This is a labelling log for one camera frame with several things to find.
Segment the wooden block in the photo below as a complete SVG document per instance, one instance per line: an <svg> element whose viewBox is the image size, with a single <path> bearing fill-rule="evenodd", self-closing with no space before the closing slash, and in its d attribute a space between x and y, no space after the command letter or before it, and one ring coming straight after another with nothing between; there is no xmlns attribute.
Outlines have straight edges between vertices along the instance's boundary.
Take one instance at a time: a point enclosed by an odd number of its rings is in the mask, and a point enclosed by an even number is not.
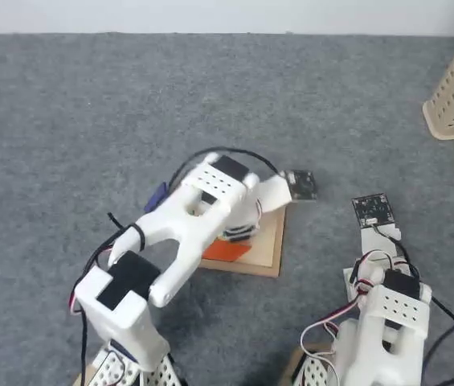
<svg viewBox="0 0 454 386"><path fill-rule="evenodd" d="M89 364L85 368L85 384L86 384L86 386L89 385L89 381L92 379L92 377L95 374L96 374L96 369L91 364ZM73 383L73 386L80 386L80 374L76 378L75 382Z"/></svg>
<svg viewBox="0 0 454 386"><path fill-rule="evenodd" d="M285 208L264 215L252 248L233 262L202 259L200 267L268 277L280 274Z"/></svg>

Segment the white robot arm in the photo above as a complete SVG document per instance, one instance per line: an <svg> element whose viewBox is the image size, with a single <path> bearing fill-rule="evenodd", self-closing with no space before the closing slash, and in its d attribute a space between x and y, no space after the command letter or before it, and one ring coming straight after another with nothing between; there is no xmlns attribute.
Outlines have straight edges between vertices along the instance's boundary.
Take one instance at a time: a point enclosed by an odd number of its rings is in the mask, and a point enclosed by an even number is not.
<svg viewBox="0 0 454 386"><path fill-rule="evenodd" d="M204 194L211 204L201 206ZM153 372L169 344L153 326L149 303L163 307L197 269L202 253L225 229L292 201L286 179L261 183L233 159L208 154L154 211L140 217L112 246L108 272L94 266L75 295L98 335L128 352L140 372ZM136 253L163 240L176 240L178 253L160 273Z"/></svg>
<svg viewBox="0 0 454 386"><path fill-rule="evenodd" d="M411 272L414 267L400 256L402 251L397 251L395 242L401 234L386 196L372 195L353 202L361 226L362 257L352 269L344 270L349 303L337 316L356 306L360 315L346 319L339 327L333 325L337 333L330 362L304 348L310 357L301 376L313 380L317 375L306 369L321 372L323 367L312 366L311 361L324 361L329 365L325 383L329 386L420 386L432 290Z"/></svg>

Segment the white wall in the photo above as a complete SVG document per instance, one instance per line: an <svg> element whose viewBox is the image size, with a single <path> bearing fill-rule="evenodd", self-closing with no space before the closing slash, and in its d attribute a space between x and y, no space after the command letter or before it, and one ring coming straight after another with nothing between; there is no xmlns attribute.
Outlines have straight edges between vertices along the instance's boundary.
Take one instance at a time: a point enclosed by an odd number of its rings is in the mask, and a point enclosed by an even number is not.
<svg viewBox="0 0 454 386"><path fill-rule="evenodd" d="M0 33L454 35L454 0L0 0Z"/></svg>

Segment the orange object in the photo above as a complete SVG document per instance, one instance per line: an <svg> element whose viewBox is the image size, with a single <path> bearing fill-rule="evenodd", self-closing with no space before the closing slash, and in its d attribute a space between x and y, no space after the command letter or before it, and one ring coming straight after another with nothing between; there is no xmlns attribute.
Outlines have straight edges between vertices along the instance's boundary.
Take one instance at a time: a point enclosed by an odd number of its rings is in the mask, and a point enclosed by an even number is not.
<svg viewBox="0 0 454 386"><path fill-rule="evenodd" d="M216 239L214 243L205 250L202 257L207 260L232 262L248 252L250 248L250 245L231 243L230 241Z"/></svg>

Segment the gray carpet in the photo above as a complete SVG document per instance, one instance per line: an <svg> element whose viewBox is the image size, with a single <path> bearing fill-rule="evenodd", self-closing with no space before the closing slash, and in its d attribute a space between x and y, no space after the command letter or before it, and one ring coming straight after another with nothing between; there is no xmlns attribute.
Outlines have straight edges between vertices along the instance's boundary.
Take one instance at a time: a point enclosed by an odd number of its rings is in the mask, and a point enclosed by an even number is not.
<svg viewBox="0 0 454 386"><path fill-rule="evenodd" d="M71 383L80 320L67 295L113 231L105 213L136 219L205 146L311 168L320 193L289 208L278 279L199 270L155 313L191 385L276 383L301 329L345 301L354 196L388 194L424 280L454 309L454 141L435 140L421 113L453 54L454 39L432 38L0 36L0 385ZM175 248L145 256L167 265ZM431 321L430 344L450 325L437 309ZM451 375L454 337L426 384Z"/></svg>

